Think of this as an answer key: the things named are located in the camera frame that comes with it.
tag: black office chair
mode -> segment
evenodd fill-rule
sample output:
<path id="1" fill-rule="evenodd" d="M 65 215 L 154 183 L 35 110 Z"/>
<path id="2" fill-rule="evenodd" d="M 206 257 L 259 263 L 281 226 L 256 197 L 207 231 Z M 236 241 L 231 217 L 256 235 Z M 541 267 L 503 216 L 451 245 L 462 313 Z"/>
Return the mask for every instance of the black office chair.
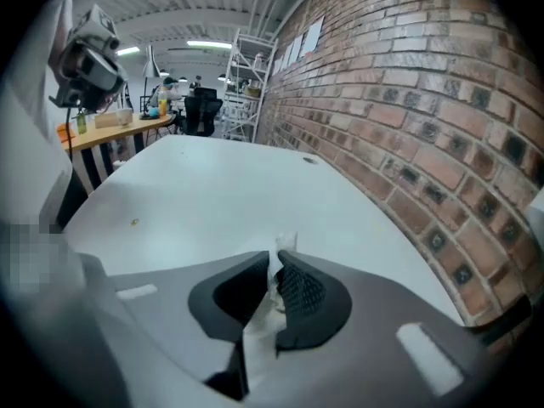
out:
<path id="1" fill-rule="evenodd" d="M 216 99 L 218 97 L 217 89 L 211 88 L 195 88 L 195 97 L 202 99 Z"/>
<path id="2" fill-rule="evenodd" d="M 187 97 L 185 99 L 185 115 L 187 116 L 183 130 L 189 136 L 203 136 L 207 138 L 215 131 L 213 118 L 223 105 L 221 99 L 206 99 L 202 97 Z M 200 122 L 204 124 L 204 131 L 199 132 Z"/>

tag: ceiling light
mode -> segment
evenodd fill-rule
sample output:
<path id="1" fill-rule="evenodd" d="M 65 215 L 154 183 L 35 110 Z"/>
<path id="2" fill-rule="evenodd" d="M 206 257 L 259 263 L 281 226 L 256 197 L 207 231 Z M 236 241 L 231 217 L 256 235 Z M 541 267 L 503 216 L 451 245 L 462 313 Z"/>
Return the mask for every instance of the ceiling light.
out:
<path id="1" fill-rule="evenodd" d="M 210 47 L 210 48 L 227 48 L 230 50 L 232 44 L 227 42 L 214 42 L 214 41 L 187 41 L 189 47 Z"/>
<path id="2" fill-rule="evenodd" d="M 138 51 L 139 51 L 138 47 L 124 48 L 123 50 L 117 51 L 117 56 L 123 56 L 124 54 L 137 53 Z"/>

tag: white table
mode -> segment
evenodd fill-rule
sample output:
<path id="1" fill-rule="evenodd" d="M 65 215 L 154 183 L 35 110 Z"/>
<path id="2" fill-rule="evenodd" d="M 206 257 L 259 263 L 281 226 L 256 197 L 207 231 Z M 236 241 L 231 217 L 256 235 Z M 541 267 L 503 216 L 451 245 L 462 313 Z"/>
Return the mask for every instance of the white table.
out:
<path id="1" fill-rule="evenodd" d="M 308 157 L 317 162 L 311 164 Z M 462 323 L 417 250 L 317 156 L 223 139 L 167 136 L 115 171 L 65 229 L 108 275 L 171 269 L 275 248 L 384 276 Z"/>

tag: white shelf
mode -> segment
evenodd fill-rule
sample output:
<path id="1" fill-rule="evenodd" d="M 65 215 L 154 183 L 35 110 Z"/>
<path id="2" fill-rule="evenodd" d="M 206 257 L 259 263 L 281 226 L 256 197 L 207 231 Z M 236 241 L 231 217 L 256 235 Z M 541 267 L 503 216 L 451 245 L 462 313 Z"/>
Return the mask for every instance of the white shelf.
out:
<path id="1" fill-rule="evenodd" d="M 244 95 L 243 93 L 225 93 L 224 96 L 225 97 L 233 97 L 233 98 L 240 99 L 240 100 L 248 100 L 248 101 L 259 101 L 260 100 L 260 97 L 259 98 L 250 97 L 249 95 Z"/>
<path id="2" fill-rule="evenodd" d="M 259 77 L 264 79 L 266 76 L 266 70 L 257 70 L 250 68 L 247 65 L 231 65 L 230 66 L 230 78 L 247 78 L 250 80 L 258 80 Z"/>
<path id="3" fill-rule="evenodd" d="M 268 41 L 260 37 L 252 37 L 250 35 L 241 33 L 240 29 L 238 29 L 235 40 L 232 44 L 232 49 L 230 50 L 229 64 L 226 71 L 227 77 L 224 84 L 224 102 L 227 107 L 235 109 L 236 111 L 250 113 L 251 119 L 247 120 L 240 119 L 239 117 L 230 118 L 227 116 L 222 116 L 221 119 L 223 120 L 224 124 L 224 138 L 238 139 L 238 133 L 241 128 L 248 125 L 251 126 L 251 129 L 248 129 L 249 134 L 245 135 L 243 140 L 255 142 L 258 118 L 261 113 L 261 107 L 263 106 L 264 90 L 266 89 L 277 46 L 277 39 L 274 41 Z M 263 56 L 263 62 L 266 64 L 266 68 L 262 70 L 252 68 L 252 64 L 254 63 L 255 56 L 257 54 L 261 54 Z M 260 95 L 255 98 L 250 95 L 229 92 L 227 90 L 227 81 L 229 78 L 235 83 L 238 83 L 240 80 L 244 79 L 258 81 L 258 86 L 261 89 Z M 250 106 L 251 110 L 242 108 L 240 105 Z"/>

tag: paper on wall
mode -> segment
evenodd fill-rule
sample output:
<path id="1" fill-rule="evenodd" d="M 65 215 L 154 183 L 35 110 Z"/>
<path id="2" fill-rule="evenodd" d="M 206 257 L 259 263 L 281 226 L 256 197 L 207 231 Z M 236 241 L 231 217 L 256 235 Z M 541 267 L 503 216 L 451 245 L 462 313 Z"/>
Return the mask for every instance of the paper on wall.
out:
<path id="1" fill-rule="evenodd" d="M 289 63 L 294 64 L 298 59 L 298 54 L 300 53 L 300 46 L 303 44 L 303 35 L 295 38 L 295 42 L 292 44 L 291 56 L 289 56 Z"/>
<path id="2" fill-rule="evenodd" d="M 304 41 L 302 56 L 306 53 L 312 52 L 317 47 L 317 41 L 320 38 L 321 26 L 323 26 L 323 15 L 318 21 L 309 27 L 308 35 L 306 35 L 306 41 Z"/>
<path id="3" fill-rule="evenodd" d="M 282 60 L 283 60 L 283 56 L 281 56 L 279 59 L 276 59 L 274 61 L 274 68 L 272 69 L 272 76 L 275 76 L 278 72 L 280 72 L 281 61 Z"/>
<path id="4" fill-rule="evenodd" d="M 287 63 L 289 62 L 289 56 L 291 55 L 292 51 L 292 42 L 289 44 L 289 47 L 287 47 L 286 53 L 283 56 L 283 61 L 281 62 L 281 69 L 285 70 L 287 68 Z"/>

